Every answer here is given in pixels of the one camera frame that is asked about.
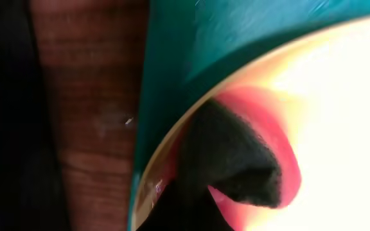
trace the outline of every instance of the dark green object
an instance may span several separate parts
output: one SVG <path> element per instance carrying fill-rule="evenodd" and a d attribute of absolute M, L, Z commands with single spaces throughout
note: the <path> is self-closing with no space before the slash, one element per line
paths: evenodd
<path fill-rule="evenodd" d="M 130 215 L 152 153 L 203 94 L 275 47 L 366 15 L 370 0 L 152 0 Z"/>

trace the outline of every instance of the black object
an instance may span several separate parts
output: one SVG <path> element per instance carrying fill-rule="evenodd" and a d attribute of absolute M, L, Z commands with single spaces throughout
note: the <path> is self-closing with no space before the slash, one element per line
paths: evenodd
<path fill-rule="evenodd" d="M 0 0 L 0 231 L 70 230 L 27 9 Z"/>
<path fill-rule="evenodd" d="M 206 189 L 189 210 L 184 210 L 176 181 L 170 182 L 146 221 L 137 231 L 233 231 Z"/>
<path fill-rule="evenodd" d="M 186 205 L 208 185 L 237 202 L 271 208 L 280 204 L 281 168 L 241 117 L 210 99 L 187 129 L 178 160 L 178 186 Z"/>

